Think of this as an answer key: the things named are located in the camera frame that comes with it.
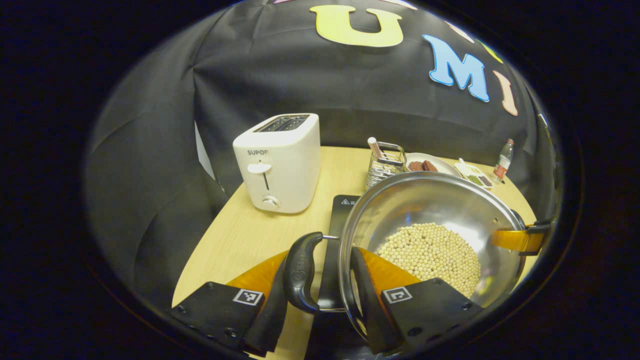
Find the toaster lever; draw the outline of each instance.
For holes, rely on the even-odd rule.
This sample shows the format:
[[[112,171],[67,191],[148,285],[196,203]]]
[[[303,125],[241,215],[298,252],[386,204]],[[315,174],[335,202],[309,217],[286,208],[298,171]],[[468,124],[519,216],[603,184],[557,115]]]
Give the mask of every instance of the toaster lever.
[[[271,169],[270,164],[249,164],[246,169],[252,174],[264,174],[267,170]]]

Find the plastic bottle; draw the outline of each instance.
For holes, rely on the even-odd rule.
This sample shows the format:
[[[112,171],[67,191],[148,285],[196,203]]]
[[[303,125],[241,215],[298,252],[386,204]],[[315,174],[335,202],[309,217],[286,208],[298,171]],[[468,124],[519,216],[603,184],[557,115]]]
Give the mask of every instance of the plastic bottle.
[[[500,151],[498,162],[495,164],[495,168],[493,168],[491,180],[494,183],[499,184],[502,182],[502,178],[507,174],[507,170],[509,170],[511,160],[513,160],[513,140],[509,139],[507,143],[504,144],[502,151]]]

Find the toaster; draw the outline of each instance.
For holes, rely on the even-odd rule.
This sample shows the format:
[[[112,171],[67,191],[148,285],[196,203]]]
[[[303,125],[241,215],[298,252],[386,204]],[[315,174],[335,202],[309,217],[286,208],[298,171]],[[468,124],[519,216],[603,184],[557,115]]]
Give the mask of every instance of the toaster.
[[[318,115],[276,115],[240,134],[236,160],[256,208],[298,213],[311,203],[320,175]]]

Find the letter m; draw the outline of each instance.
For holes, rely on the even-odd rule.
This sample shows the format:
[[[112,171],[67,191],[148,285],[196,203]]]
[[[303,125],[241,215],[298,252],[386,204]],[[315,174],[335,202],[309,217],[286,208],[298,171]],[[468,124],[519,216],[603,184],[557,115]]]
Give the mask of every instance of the letter m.
[[[453,85],[453,78],[449,75],[449,69],[456,78],[458,87],[463,90],[467,87],[469,79],[469,92],[478,99],[488,102],[489,94],[486,93],[486,82],[484,80],[484,64],[475,56],[466,54],[464,60],[460,61],[458,55],[451,49],[451,46],[439,38],[430,35],[422,36],[433,48],[433,62],[435,69],[429,72],[429,77],[437,83]]]

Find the wooden table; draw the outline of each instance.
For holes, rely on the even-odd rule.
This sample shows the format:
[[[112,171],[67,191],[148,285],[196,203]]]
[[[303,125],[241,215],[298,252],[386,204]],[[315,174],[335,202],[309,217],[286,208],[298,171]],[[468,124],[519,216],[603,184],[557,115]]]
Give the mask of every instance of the wooden table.
[[[225,284],[256,264],[279,252],[288,250],[300,236],[314,231],[329,231],[332,201],[336,195],[362,195],[371,150],[347,147],[322,147],[320,178],[309,207],[297,214],[262,211],[253,206],[242,184],[213,220],[191,254],[173,293],[176,306],[203,283]],[[458,160],[445,159],[453,165]],[[492,167],[473,164],[485,174]],[[526,224],[536,218],[531,207],[516,186],[505,177],[492,192],[511,209],[517,211]],[[316,275],[312,294],[317,299],[323,270],[326,241],[314,252]],[[536,257],[527,258],[523,276]],[[287,308],[285,325],[274,353],[266,359],[303,359],[311,332],[313,315],[291,306]]]

